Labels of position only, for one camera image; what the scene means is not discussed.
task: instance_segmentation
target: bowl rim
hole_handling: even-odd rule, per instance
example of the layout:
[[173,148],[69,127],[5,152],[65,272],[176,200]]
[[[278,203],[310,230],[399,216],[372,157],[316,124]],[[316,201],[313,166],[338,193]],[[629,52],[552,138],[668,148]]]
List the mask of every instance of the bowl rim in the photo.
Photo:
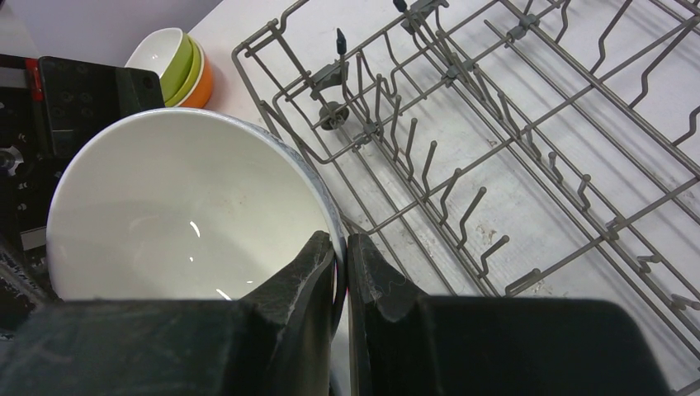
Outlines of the bowl rim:
[[[178,95],[178,93],[180,93],[180,89],[185,87],[183,84],[182,87],[180,87],[180,89],[175,91],[175,95],[173,95],[173,97],[171,97],[170,99],[168,99],[167,101],[164,102],[165,106],[167,106],[167,107],[176,107],[176,106],[182,104],[188,97],[190,97],[190,95],[194,92],[196,86],[199,85],[199,82],[201,80],[201,75],[204,73],[204,61],[205,61],[204,52],[202,52],[201,47],[198,44],[196,44],[194,39],[192,39],[189,35],[187,36],[187,39],[190,41],[190,44],[192,44],[192,53],[194,54],[194,52],[197,52],[199,54],[199,57],[200,57],[199,72],[197,74],[197,78],[196,78],[195,82],[192,84],[190,89],[185,93],[185,96],[182,97],[182,99],[180,101],[177,101],[177,102],[172,101],[173,98],[176,97]],[[192,71],[194,70],[193,67],[195,65],[195,62],[194,62],[195,56],[196,55],[192,56],[192,66],[190,66],[190,71],[189,71],[189,73],[187,73],[187,77],[185,77],[185,82],[187,82],[187,79],[190,77],[190,75],[192,74]]]
[[193,85],[192,89],[190,89],[190,92],[188,92],[187,95],[185,95],[185,97],[181,101],[174,104],[173,107],[181,106],[187,99],[189,99],[192,96],[192,93],[196,90],[197,87],[199,87],[199,83],[201,82],[201,77],[204,75],[204,67],[209,62],[209,59],[206,57],[204,49],[201,47],[199,42],[197,42],[197,40],[195,40],[191,37],[190,37],[190,40],[192,40],[192,43],[194,44],[194,46],[196,46],[197,50],[201,54],[201,65],[199,67],[199,75],[197,76],[197,80],[195,80],[195,85]]
[[186,35],[186,33],[184,31],[182,31],[182,29],[180,29],[179,27],[166,27],[163,29],[158,29],[157,31],[153,31],[149,35],[145,36],[144,39],[141,42],[139,42],[139,44],[136,46],[134,51],[131,53],[129,60],[126,61],[126,64],[124,67],[125,68],[142,68],[142,67],[134,66],[133,64],[130,64],[133,60],[135,60],[134,57],[136,56],[137,53],[139,53],[139,50],[141,50],[142,46],[144,46],[144,44],[148,40],[152,40],[153,37],[155,37],[157,35],[162,35],[164,33],[168,33],[170,31],[176,31],[179,35],[179,40],[177,41],[177,46],[175,46],[174,49],[172,50],[172,53],[168,54],[168,62],[165,64],[165,68],[163,68],[162,71],[158,71],[158,72],[155,72],[155,70],[152,70],[158,75],[158,78],[161,78],[165,74],[165,72],[168,70],[170,63],[175,58],[177,51],[180,49],[180,46],[182,45],[182,38]]

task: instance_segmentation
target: black machine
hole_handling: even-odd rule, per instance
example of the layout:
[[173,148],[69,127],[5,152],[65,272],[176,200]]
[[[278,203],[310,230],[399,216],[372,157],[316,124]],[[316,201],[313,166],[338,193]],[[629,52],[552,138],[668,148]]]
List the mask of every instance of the black machine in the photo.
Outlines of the black machine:
[[[317,232],[238,301],[48,304],[0,358],[0,395],[329,394],[333,262]],[[669,394],[612,304],[428,296],[363,234],[346,276],[352,394]]]
[[[158,75],[70,59],[0,55],[0,263],[52,294],[45,226],[70,159],[92,136],[132,114],[164,107]],[[19,252],[26,268],[3,246]],[[0,334],[34,308],[0,276]]]
[[352,394],[669,394],[618,307],[429,296],[363,234],[336,268],[315,233],[238,301],[61,302],[32,235],[83,144],[163,106],[158,77],[0,56],[0,86],[0,395],[328,394],[346,290]]

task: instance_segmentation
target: scuff mark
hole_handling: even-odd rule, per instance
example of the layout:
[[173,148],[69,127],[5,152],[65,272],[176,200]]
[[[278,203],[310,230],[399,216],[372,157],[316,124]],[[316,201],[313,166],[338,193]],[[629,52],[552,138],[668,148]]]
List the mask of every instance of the scuff mark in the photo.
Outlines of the scuff mark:
[[545,284],[543,280],[540,280],[534,285],[534,287],[532,287],[532,292],[535,295],[540,295],[542,293],[546,295],[554,295],[554,292],[552,291],[551,287]]
[[479,233],[481,234],[481,238],[484,240],[484,243],[488,243],[489,245],[494,242],[494,236],[498,233],[495,229],[489,229],[483,224],[477,225],[476,231],[479,231]]
[[415,241],[406,229],[401,230],[401,237],[408,245],[414,245]]

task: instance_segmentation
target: white wall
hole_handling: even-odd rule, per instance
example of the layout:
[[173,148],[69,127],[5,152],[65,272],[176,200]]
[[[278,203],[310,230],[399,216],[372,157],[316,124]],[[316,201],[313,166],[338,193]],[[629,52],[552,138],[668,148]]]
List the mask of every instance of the white wall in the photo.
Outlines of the white wall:
[[164,27],[189,31],[221,0],[7,0],[41,55],[123,66]]
[[0,54],[36,58],[39,50],[9,4],[0,6]]

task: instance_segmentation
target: rack tine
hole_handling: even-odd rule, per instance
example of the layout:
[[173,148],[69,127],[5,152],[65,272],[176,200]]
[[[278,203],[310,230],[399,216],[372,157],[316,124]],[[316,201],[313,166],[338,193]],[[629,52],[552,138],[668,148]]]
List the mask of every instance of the rack tine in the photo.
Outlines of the rack tine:
[[345,69],[345,54],[348,52],[348,42],[345,40],[345,35],[340,29],[336,29],[336,39],[335,39],[335,46],[336,46],[336,52],[338,53],[338,56],[340,57],[338,60],[338,64],[340,65],[340,86],[342,89],[343,97],[348,96],[348,76],[346,73],[348,72]]
[[700,115],[700,106],[696,107],[695,110],[690,112],[690,117],[688,120],[688,123],[690,124],[690,129],[683,136],[676,139],[672,143],[673,146],[678,146],[682,142],[690,139],[695,134],[695,132],[698,131],[698,115]]
[[425,158],[425,166],[423,167],[423,187],[425,188],[424,200],[427,200],[430,196],[430,186],[428,185],[428,169],[430,169],[430,163],[433,161],[433,155],[435,155],[435,148],[438,146],[438,142],[433,140],[430,142],[430,149],[428,150],[428,156]]
[[442,192],[442,196],[440,197],[440,207],[442,208],[442,217],[440,218],[440,225],[445,224],[447,221],[447,216],[449,215],[447,213],[447,196],[450,195],[450,192],[452,192],[452,188],[455,186],[455,183],[457,182],[457,179],[460,176],[461,169],[458,167],[455,169],[455,173],[452,175],[452,179],[450,179],[449,184],[447,184],[447,187],[445,187],[445,191]]
[[394,162],[399,157],[399,143],[396,142],[396,124],[399,123],[399,109],[401,108],[401,95],[396,95],[396,100],[394,101],[394,115],[391,117],[391,131],[389,136],[391,137],[391,143],[394,145],[394,157],[392,158]]
[[508,102],[505,100],[505,94],[503,91],[499,91],[499,99],[501,100],[501,106],[503,107],[503,110],[504,110],[505,119],[510,124],[510,127],[513,128],[513,132],[515,133],[515,136],[519,138],[521,136],[520,127],[518,127],[518,124],[515,123],[515,120],[510,115],[510,109],[508,108]]
[[603,64],[603,61],[605,60],[605,39],[608,38],[608,35],[610,34],[611,31],[613,31],[613,28],[617,24],[618,21],[620,21],[620,18],[622,18],[622,14],[627,11],[627,8],[630,7],[630,4],[632,4],[632,0],[625,0],[625,2],[622,4],[622,7],[620,7],[619,10],[617,10],[617,14],[612,18],[612,21],[608,24],[608,27],[605,28],[605,31],[600,35],[600,38],[598,39],[598,52],[600,53],[600,57],[598,60],[595,62],[593,67],[590,69],[590,73],[593,74],[595,73],[596,70],[600,67],[601,64]]
[[540,153],[540,149],[537,148],[535,142],[532,141],[532,128],[526,126],[523,128],[523,132],[525,133],[525,141],[527,141],[527,146],[532,150],[532,154],[535,156],[535,159],[539,161],[542,158],[542,153]]
[[435,7],[435,26],[439,30],[442,30],[442,25],[440,24],[440,7]]
[[376,127],[379,128],[380,140],[384,140],[384,125],[381,122],[381,115],[379,114],[379,105],[381,103],[381,73],[376,75],[376,95],[374,99],[374,116],[376,120]]
[[367,101],[365,101],[364,87],[362,86],[362,53],[358,52],[357,55],[355,55],[355,59],[357,59],[357,99],[362,104],[362,107],[364,107],[365,117],[369,124],[371,122],[370,108],[367,105]]
[[671,295],[671,306],[681,311],[684,311],[687,307],[700,311],[700,302],[693,301],[682,295]]
[[474,82],[474,79],[471,78],[469,75],[469,72],[465,69],[464,64],[460,61],[459,55],[453,53],[450,51],[449,45],[447,45],[447,41],[445,40],[445,32],[444,31],[436,31],[435,36],[437,37],[438,41],[440,41],[443,50],[445,52],[445,58],[454,65],[454,67],[457,69],[457,76],[462,76],[468,87],[471,87],[471,89],[476,92],[476,95],[479,97],[480,101],[484,100],[484,93],[479,89],[479,86],[476,85],[476,82]]
[[532,7],[532,2],[535,0],[527,0],[527,5],[525,6],[525,9],[523,10],[523,14],[527,15],[528,12],[530,12],[530,7]]
[[409,141],[406,142],[406,162],[409,166],[409,180],[411,180],[414,177],[414,162],[411,161],[411,148],[414,146],[415,128],[417,124],[418,119],[412,118],[411,129],[409,130]]
[[579,195],[579,198],[581,199],[581,211],[585,212],[590,208],[590,201],[588,198],[586,198],[585,192],[586,192],[586,187],[590,183],[590,175],[585,174],[581,177],[581,184],[579,184],[579,189],[576,190],[576,194]]
[[605,224],[605,228],[608,230],[608,238],[610,238],[610,240],[617,241],[620,238],[615,230],[615,226],[620,224],[622,221],[624,221],[622,216],[615,216],[615,219],[612,219]]
[[503,113],[501,113],[501,109],[498,105],[496,105],[496,101],[491,96],[491,93],[489,92],[489,89],[486,86],[486,81],[484,81],[484,77],[481,76],[481,68],[479,68],[478,65],[474,65],[474,75],[476,76],[476,81],[479,82],[479,86],[481,87],[481,91],[484,93],[484,97],[487,101],[489,101],[491,107],[494,108],[494,111],[498,115],[498,119],[502,120]]
[[528,272],[527,274],[517,278],[517,280],[515,280],[515,282],[511,283],[510,285],[505,286],[505,289],[504,289],[505,295],[506,296],[513,295],[513,293],[516,290],[518,290],[521,287],[523,287],[524,285],[527,285],[528,283],[530,283],[530,280],[533,277],[536,277],[536,276],[540,275],[541,273],[542,272],[540,271],[539,268],[534,268],[532,271]]
[[693,29],[699,22],[700,16],[694,17],[693,23],[690,23],[688,26],[686,26],[686,28],[683,29],[683,31],[681,31],[673,41],[671,41],[671,44],[664,48],[664,50],[661,51],[661,54],[659,54],[659,56],[657,56],[656,59],[654,59],[651,62],[651,64],[649,64],[649,66],[644,70],[644,73],[641,74],[641,93],[635,98],[635,100],[633,100],[630,103],[629,108],[634,108],[634,106],[636,106],[642,99],[644,99],[644,97],[646,97],[646,94],[649,93],[649,74],[651,74],[651,72],[654,71],[656,66],[658,66],[661,63],[661,61],[664,60],[664,58],[668,54],[670,54],[671,51],[673,51],[674,48],[676,48],[676,46],[681,41],[683,41],[683,39],[686,35],[688,35],[688,33],[693,31]]
[[642,274],[651,273],[651,267],[649,263],[658,264],[661,262],[661,257],[652,254],[651,256],[637,256],[636,262],[639,263],[639,272]]
[[457,250],[461,249],[466,243],[466,221],[469,219],[469,216],[471,216],[471,212],[473,212],[474,209],[476,209],[476,206],[481,201],[481,198],[484,198],[484,195],[486,195],[486,187],[481,187],[479,191],[476,192],[476,196],[469,204],[469,207],[466,208],[466,212],[464,212],[464,215],[460,219],[461,239],[459,243],[457,243]]
[[556,168],[556,153],[555,152],[550,152],[548,154],[549,157],[549,170],[554,174],[554,178],[557,183],[562,183],[564,181],[564,176],[561,175],[561,172],[559,172],[559,169]]
[[569,29],[569,17],[566,15],[566,8],[569,7],[569,4],[571,3],[571,0],[566,0],[564,1],[564,5],[561,6],[561,30],[559,31],[559,35],[556,36],[554,39],[554,42],[559,44],[559,41],[561,41],[561,38],[564,37],[564,33],[566,33],[566,29]]
[[486,259],[489,258],[490,255],[496,253],[496,251],[499,250],[504,244],[508,243],[508,241],[510,241],[510,237],[508,235],[504,235],[498,240],[498,242],[491,245],[491,247],[489,247],[486,252],[481,255],[481,265],[483,266],[483,270],[476,277],[481,279],[489,274],[489,263],[486,262]]

